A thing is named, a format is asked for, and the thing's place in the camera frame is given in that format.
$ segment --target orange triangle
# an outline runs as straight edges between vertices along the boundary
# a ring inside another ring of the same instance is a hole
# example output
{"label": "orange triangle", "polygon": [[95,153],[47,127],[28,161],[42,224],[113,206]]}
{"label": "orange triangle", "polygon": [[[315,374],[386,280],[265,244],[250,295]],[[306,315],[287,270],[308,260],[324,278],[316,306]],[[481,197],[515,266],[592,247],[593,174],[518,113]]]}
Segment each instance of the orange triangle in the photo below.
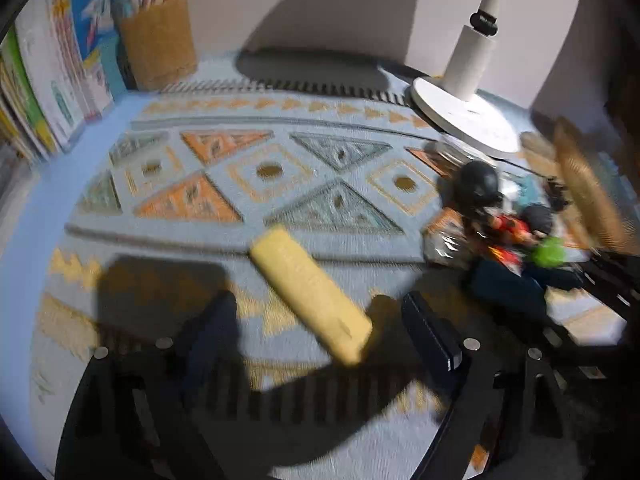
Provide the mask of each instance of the orange triangle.
{"label": "orange triangle", "polygon": [[395,112],[389,112],[389,121],[391,123],[399,123],[400,121],[408,121],[404,115],[396,114]]}
{"label": "orange triangle", "polygon": [[441,168],[440,166],[438,166],[433,159],[427,155],[427,153],[424,150],[421,150],[419,148],[405,148],[409,153],[411,153],[413,156],[418,157],[421,161],[423,161],[427,166],[429,166],[433,171],[435,171],[437,174],[439,174],[440,176],[443,177],[449,177],[450,173],[449,171],[445,170],[444,168]]}
{"label": "orange triangle", "polygon": [[284,101],[282,102],[283,110],[291,110],[292,108],[298,108],[301,106],[302,106],[302,103],[297,99],[287,98],[287,99],[284,99]]}
{"label": "orange triangle", "polygon": [[246,99],[232,99],[228,102],[226,107],[235,110],[236,108],[242,108],[243,106],[247,106],[248,104],[249,101],[247,101]]}
{"label": "orange triangle", "polygon": [[202,130],[183,132],[180,135],[200,161],[209,165],[268,139],[271,133],[270,130]]}
{"label": "orange triangle", "polygon": [[178,112],[182,109],[182,103],[180,101],[169,101],[164,105],[165,112]]}
{"label": "orange triangle", "polygon": [[163,189],[135,210],[142,218],[163,218],[201,222],[241,222],[240,215],[227,202],[204,173],[196,173]]}
{"label": "orange triangle", "polygon": [[414,124],[415,128],[426,128],[427,126],[429,126],[429,123],[427,121],[422,120],[416,115],[411,118],[411,122]]}
{"label": "orange triangle", "polygon": [[382,112],[379,112],[377,110],[374,110],[373,108],[369,108],[369,107],[364,107],[364,116],[367,119],[375,119],[378,117],[382,117],[384,114]]}
{"label": "orange triangle", "polygon": [[262,110],[263,108],[266,108],[267,106],[271,106],[274,104],[276,104],[276,101],[274,101],[273,99],[263,97],[256,101],[254,108],[256,110]]}
{"label": "orange triangle", "polygon": [[194,108],[200,108],[200,106],[202,105],[202,101],[187,101],[184,104],[184,107],[187,110],[193,110]]}
{"label": "orange triangle", "polygon": [[143,114],[161,114],[166,110],[166,104],[160,101],[149,103],[144,110]]}
{"label": "orange triangle", "polygon": [[310,112],[325,112],[328,109],[328,105],[320,101],[311,101],[311,103],[309,104]]}
{"label": "orange triangle", "polygon": [[218,108],[219,106],[222,106],[223,101],[222,99],[209,99],[208,101],[206,101],[204,103],[204,107],[205,108]]}
{"label": "orange triangle", "polygon": [[359,112],[358,108],[355,108],[347,103],[338,103],[338,113],[339,114],[354,114]]}

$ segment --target book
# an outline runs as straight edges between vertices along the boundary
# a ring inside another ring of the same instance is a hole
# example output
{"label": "book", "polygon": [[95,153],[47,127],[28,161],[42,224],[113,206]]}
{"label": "book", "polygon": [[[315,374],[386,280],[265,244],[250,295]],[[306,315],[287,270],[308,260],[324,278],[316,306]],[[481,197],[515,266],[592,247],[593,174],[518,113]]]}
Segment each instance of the book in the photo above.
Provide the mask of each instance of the book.
{"label": "book", "polygon": [[31,89],[58,143],[68,146],[84,124],[84,113],[62,70],[47,0],[29,0],[15,20],[15,28]]}
{"label": "book", "polygon": [[15,124],[19,124],[20,131],[23,134],[23,140],[28,139],[30,144],[35,148],[39,157],[48,160],[48,152],[40,142],[40,139],[36,136],[27,120],[26,111],[22,107],[20,99],[18,99],[17,92],[9,80],[9,76],[2,59],[0,59],[0,89],[2,90],[2,97],[0,98],[0,108],[2,108],[2,111],[8,117],[11,117]]}
{"label": "book", "polygon": [[23,115],[26,119],[26,123],[32,128],[35,135],[41,141],[42,145],[49,153],[55,153],[58,151],[58,146],[54,140],[53,134],[47,123],[40,105],[36,100],[27,74],[22,64],[22,57],[20,56],[20,48],[18,47],[18,40],[15,35],[15,27],[12,25],[7,32],[4,40],[0,43],[0,52],[2,54],[2,66],[3,76],[8,78],[8,83],[15,91],[14,95],[11,95],[12,107],[20,107],[20,115]]}
{"label": "book", "polygon": [[14,123],[13,118],[9,117],[8,110],[2,97],[0,96],[0,135],[9,142],[15,150],[22,155],[29,163],[39,160],[36,151],[24,139],[21,129]]}
{"label": "book", "polygon": [[111,0],[46,0],[56,55],[85,120],[126,92]]}

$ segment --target cork pencil holder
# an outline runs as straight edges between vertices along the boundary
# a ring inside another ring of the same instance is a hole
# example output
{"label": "cork pencil holder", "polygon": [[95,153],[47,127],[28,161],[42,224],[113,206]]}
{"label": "cork pencil holder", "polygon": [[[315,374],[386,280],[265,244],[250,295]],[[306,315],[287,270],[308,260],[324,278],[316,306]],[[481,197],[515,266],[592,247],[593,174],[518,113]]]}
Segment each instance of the cork pencil holder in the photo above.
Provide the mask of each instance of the cork pencil holder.
{"label": "cork pencil holder", "polygon": [[139,90],[159,90],[194,73],[187,0],[167,0],[120,22],[120,35]]}

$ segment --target white wall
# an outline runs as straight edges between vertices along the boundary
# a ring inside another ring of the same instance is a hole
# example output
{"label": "white wall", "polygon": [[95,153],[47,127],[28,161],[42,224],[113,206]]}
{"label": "white wall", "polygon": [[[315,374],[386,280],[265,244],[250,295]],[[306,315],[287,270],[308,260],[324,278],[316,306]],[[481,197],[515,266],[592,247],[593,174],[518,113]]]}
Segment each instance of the white wall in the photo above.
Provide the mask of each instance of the white wall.
{"label": "white wall", "polygon": [[[190,0],[190,9],[200,56],[243,46],[330,48],[386,56],[439,74],[479,1]],[[498,47],[482,88],[529,107],[562,47],[577,2],[503,0]]]}
{"label": "white wall", "polygon": [[532,107],[551,119],[563,115],[586,134],[608,132],[604,105],[620,39],[620,23],[608,0],[580,0],[566,41]]}

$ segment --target yellow foam roller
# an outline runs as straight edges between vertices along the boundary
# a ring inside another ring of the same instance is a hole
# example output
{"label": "yellow foam roller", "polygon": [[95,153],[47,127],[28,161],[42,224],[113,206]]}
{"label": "yellow foam roller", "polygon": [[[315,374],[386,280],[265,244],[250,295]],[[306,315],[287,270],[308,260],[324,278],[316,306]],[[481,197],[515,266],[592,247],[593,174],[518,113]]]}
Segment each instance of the yellow foam roller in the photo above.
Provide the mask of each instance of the yellow foam roller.
{"label": "yellow foam roller", "polygon": [[271,228],[249,252],[276,293],[336,359],[345,365],[362,360],[371,320],[283,227]]}

